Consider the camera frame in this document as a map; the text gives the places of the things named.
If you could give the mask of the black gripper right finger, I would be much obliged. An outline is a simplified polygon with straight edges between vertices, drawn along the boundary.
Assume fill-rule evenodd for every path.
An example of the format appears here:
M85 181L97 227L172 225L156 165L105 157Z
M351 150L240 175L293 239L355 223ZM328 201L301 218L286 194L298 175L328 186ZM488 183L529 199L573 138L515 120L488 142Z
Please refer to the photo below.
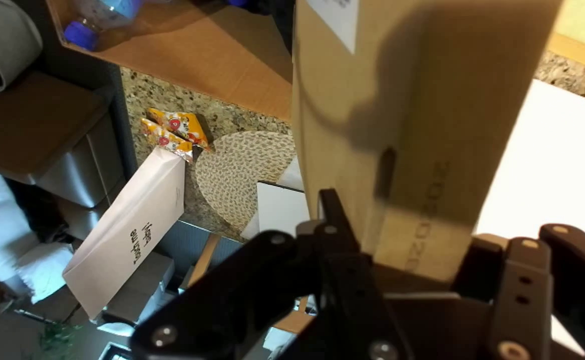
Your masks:
M497 306L551 306L551 247L518 235L474 235L453 279L465 302Z

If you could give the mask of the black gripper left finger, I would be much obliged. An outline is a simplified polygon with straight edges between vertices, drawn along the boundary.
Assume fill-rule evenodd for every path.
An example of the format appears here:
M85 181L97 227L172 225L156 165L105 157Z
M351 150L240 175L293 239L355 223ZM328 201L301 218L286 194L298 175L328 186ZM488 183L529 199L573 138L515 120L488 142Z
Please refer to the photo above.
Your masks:
M337 277L369 275L369 255L360 249L337 190L321 190L318 199L323 211L318 230L321 267Z

